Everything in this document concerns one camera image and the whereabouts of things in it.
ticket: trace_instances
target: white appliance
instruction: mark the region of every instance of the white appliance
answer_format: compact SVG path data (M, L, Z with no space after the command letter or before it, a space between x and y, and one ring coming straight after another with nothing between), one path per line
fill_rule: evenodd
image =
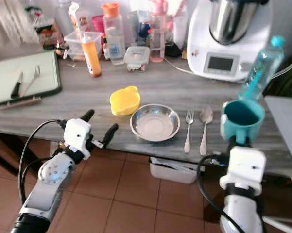
M268 43L272 3L269 1L259 6L246 33L228 45L218 43L210 33L213 4L213 1L201 0L192 14L187 45L189 67L195 74L206 78L242 80L246 78L258 52ZM223 17L218 12L216 20Z

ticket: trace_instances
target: display screen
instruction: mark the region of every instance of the display screen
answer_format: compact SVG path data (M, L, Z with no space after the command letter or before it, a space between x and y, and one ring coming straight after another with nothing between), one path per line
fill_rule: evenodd
M233 59L222 58L222 57L210 57L207 68L230 71L232 67L232 63L233 63Z

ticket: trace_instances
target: knife handle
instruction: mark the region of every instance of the knife handle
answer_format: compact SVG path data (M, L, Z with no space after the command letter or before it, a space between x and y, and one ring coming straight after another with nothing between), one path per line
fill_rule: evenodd
M11 98L16 98L19 97L19 86L20 86L20 82L17 82L13 88L13 91L11 93Z

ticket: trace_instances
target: spoon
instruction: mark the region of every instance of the spoon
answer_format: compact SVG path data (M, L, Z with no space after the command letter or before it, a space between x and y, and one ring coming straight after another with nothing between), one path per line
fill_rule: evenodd
M200 145L200 155L204 156L207 152L207 146L206 146L206 125L209 124L213 120L213 110L210 106L206 106L204 109L202 109L200 114L200 120L202 123L204 123L204 132L203 137Z

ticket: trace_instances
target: cutting board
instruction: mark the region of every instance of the cutting board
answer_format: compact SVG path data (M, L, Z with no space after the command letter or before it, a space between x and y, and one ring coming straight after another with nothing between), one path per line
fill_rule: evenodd
M22 93L34 77L36 65L40 65L40 75L31 84L26 95L22 98L11 99L11 93L20 72L23 72L23 80L19 88L19 92ZM47 96L60 90L57 58L53 50L0 61L0 105L29 99L33 96Z

